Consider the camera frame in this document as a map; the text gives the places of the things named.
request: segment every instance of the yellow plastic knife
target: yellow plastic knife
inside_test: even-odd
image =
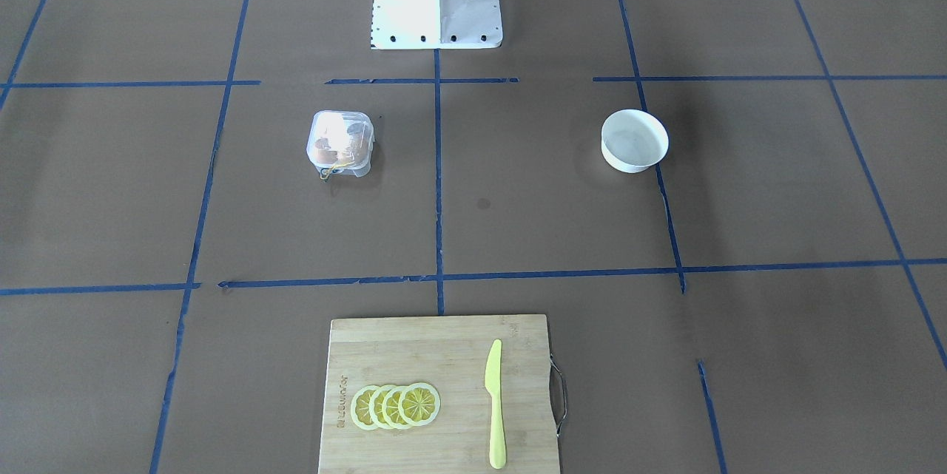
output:
[[[493,341],[490,356],[487,356],[487,370],[483,376],[483,386],[493,399],[490,415],[490,466],[500,470],[507,464],[507,438],[503,433],[503,400],[500,399],[500,352],[503,342]]]

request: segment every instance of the grid line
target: grid line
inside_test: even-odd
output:
[[[7,103],[7,96],[10,95],[10,86],[16,81],[16,73],[20,70],[23,63],[23,57],[27,54],[27,47],[30,46],[30,39],[33,38],[33,32],[36,30],[37,23],[40,22],[40,16],[43,15],[43,9],[47,6],[47,0],[40,0],[33,13],[33,19],[30,20],[30,26],[27,28],[27,34],[23,36],[23,43],[20,44],[20,50],[16,53],[16,60],[13,61],[13,68],[10,69],[10,76],[7,76],[7,83],[4,85],[3,93],[0,93],[0,110]]]
[[[720,465],[720,474],[727,474],[727,457],[724,456],[724,443],[720,438],[720,424],[717,424],[717,411],[713,407],[713,397],[710,396],[710,386],[707,385],[707,369],[704,360],[697,360],[697,372],[701,374],[701,389],[704,390],[704,404],[707,405],[707,418],[710,420],[710,431],[713,433],[713,444],[717,450],[717,464]]]
[[[648,112],[648,101],[645,99],[645,84],[641,79],[641,70],[638,68],[638,56],[635,53],[635,42],[632,40],[632,26],[628,22],[628,8],[625,0],[619,0],[619,12],[621,13],[621,22],[625,26],[625,40],[628,42],[628,54],[632,60],[632,70],[635,72],[635,84],[638,89],[638,100],[641,103],[641,110]],[[654,165],[654,175],[657,178],[658,190],[661,193],[661,201],[664,204],[664,214],[667,219],[667,237],[670,239],[670,249],[674,255],[674,265],[677,269],[678,282],[681,285],[681,293],[687,292],[687,278],[684,276],[684,269],[681,262],[681,252],[677,247],[677,234],[674,231],[674,219],[670,213],[670,201],[667,199],[667,189],[664,185],[664,175],[661,173],[661,164]]]
[[[334,78],[327,86],[344,86],[344,84],[516,84],[517,77],[510,78]]]
[[[947,265],[947,258],[908,259],[909,265]],[[846,262],[800,262],[782,264],[743,264],[743,265],[691,265],[684,266],[687,273],[708,272],[752,272],[752,271],[819,271],[835,268],[874,268],[874,266],[900,266],[899,259],[893,260],[855,260]],[[446,282],[471,280],[524,279],[524,278],[583,278],[595,276],[640,276],[652,274],[674,274],[676,266],[658,268],[613,268],[613,269],[577,269],[577,271],[497,271],[497,272],[460,272],[444,273]],[[409,274],[403,276],[365,276],[346,278],[302,278],[281,280],[231,280],[218,282],[223,289],[241,288],[290,288],[290,286],[316,285],[359,285],[360,283],[401,283],[436,282],[436,274]],[[101,292],[139,292],[186,289],[187,283],[138,283],[138,285],[75,285],[51,286],[51,288],[0,288],[0,296],[75,294]],[[200,287],[194,282],[190,288]]]
[[[194,248],[192,257],[190,257],[189,268],[187,269],[187,283],[193,285],[194,275],[197,271],[197,262],[200,257],[200,239],[203,238],[203,226],[206,224],[207,207],[210,204],[210,192],[214,184],[214,167],[217,160],[217,151],[220,150],[220,137],[223,134],[223,124],[226,121],[227,107],[230,104],[230,93],[233,90],[234,73],[237,70],[237,57],[240,55],[240,40],[243,38],[243,24],[246,22],[246,12],[250,5],[250,0],[243,0],[243,6],[240,7],[240,18],[237,20],[237,32],[234,36],[233,51],[230,54],[230,67],[227,70],[227,84],[223,89],[223,100],[220,101],[220,114],[217,119],[217,131],[214,134],[214,144],[210,151],[210,162],[207,166],[207,178],[204,181],[203,200],[200,202],[200,214],[197,219],[197,231],[194,234]],[[178,363],[181,359],[181,346],[183,342],[183,333],[185,333],[185,316],[190,306],[190,297],[192,288],[190,286],[183,290],[181,299],[181,312],[178,315],[177,333],[175,335],[175,358],[173,359],[172,369],[168,374],[168,381],[165,385],[165,394],[161,403],[161,416],[158,420],[158,429],[155,433],[155,448],[152,450],[151,467],[149,474],[157,474],[158,464],[161,460],[161,450],[164,445],[165,429],[168,426],[168,414],[170,403],[172,403],[172,394],[175,392],[175,379],[177,376]]]
[[[434,50],[434,167],[435,167],[435,255],[437,259],[437,315],[444,315],[444,228],[442,223],[442,175],[440,144],[440,49]]]
[[[826,63],[825,57],[822,54],[822,49],[819,47],[818,40],[815,39],[815,33],[812,32],[812,25],[809,23],[809,17],[806,16],[805,10],[802,8],[801,0],[792,0],[795,3],[795,8],[799,12],[799,16],[802,17],[802,22],[805,25],[806,33],[809,35],[809,40],[812,42],[812,49],[815,49],[815,56],[818,57],[819,64],[822,66],[822,72],[825,73],[826,80],[829,83],[829,88],[832,90],[832,97],[835,98],[835,103],[838,105],[839,114],[842,116],[842,122],[845,124],[846,131],[849,133],[849,140],[852,141],[852,148],[855,150],[855,154],[858,156],[858,161],[862,165],[862,171],[865,172],[865,178],[869,182],[870,188],[872,188],[872,194],[875,197],[875,203],[878,205],[878,210],[882,215],[882,218],[885,219],[885,226],[891,238],[891,242],[894,244],[895,251],[897,252],[897,258],[900,260],[900,264],[904,269],[904,274],[907,276],[907,281],[909,281],[911,290],[914,292],[914,299],[917,301],[917,307],[920,308],[920,313],[923,315],[924,322],[927,324],[927,330],[931,335],[931,339],[934,342],[934,346],[937,349],[938,355],[940,355],[940,362],[943,364],[945,370],[947,370],[947,352],[944,351],[943,342],[940,340],[940,335],[937,335],[937,327],[934,326],[934,320],[931,319],[931,314],[927,309],[927,304],[924,303],[924,296],[920,294],[920,289],[917,287],[917,282],[914,281],[914,273],[911,272],[911,266],[907,259],[904,257],[904,251],[900,245],[900,241],[897,238],[897,232],[895,232],[894,225],[891,223],[891,218],[889,213],[885,208],[885,202],[882,200],[882,195],[878,190],[878,185],[875,184],[875,180],[872,177],[872,171],[869,168],[869,163],[865,159],[865,154],[862,152],[862,147],[858,143],[858,138],[855,136],[855,130],[852,128],[852,122],[849,120],[849,114],[845,110],[845,104],[842,103],[842,98],[838,94],[838,89],[835,87],[835,80],[833,80],[832,74],[829,72],[829,65]]]
[[[947,80],[947,74],[594,76],[592,82],[743,82],[800,80]]]
[[[149,80],[112,82],[24,82],[0,84],[10,89],[56,89],[56,87],[191,87],[191,86],[260,86],[260,80]]]
[[[0,297],[21,295],[76,295],[88,293],[129,293],[140,291],[175,291],[199,288],[200,283],[126,283],[126,285],[62,285],[57,288],[0,289]]]

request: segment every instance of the knife handle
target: knife handle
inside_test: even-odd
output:
[[[507,465],[507,437],[503,431],[503,407],[500,395],[493,397],[490,415],[490,466],[500,470]]]

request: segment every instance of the cutting board handle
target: cutting board handle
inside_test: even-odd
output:
[[[565,376],[562,375],[562,370],[560,370],[559,366],[556,365],[556,359],[555,357],[552,356],[552,353],[549,353],[549,365],[552,368],[552,370],[549,373],[549,385],[550,385],[549,402],[553,406],[552,420],[554,420],[554,422],[556,423],[556,437],[558,438],[559,435],[562,434],[562,423],[565,422],[565,417],[569,416],[569,392],[568,392],[568,389],[566,389],[565,387]],[[559,420],[556,420],[557,419],[556,413],[555,413],[556,403],[552,401],[552,393],[553,393],[552,376],[554,373],[556,374],[556,377],[557,377],[556,382],[559,383],[559,403],[562,404],[562,416],[558,417]]]

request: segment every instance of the white bowl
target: white bowl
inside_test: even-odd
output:
[[[623,173],[640,173],[667,154],[667,130],[641,110],[619,110],[601,126],[601,153]]]

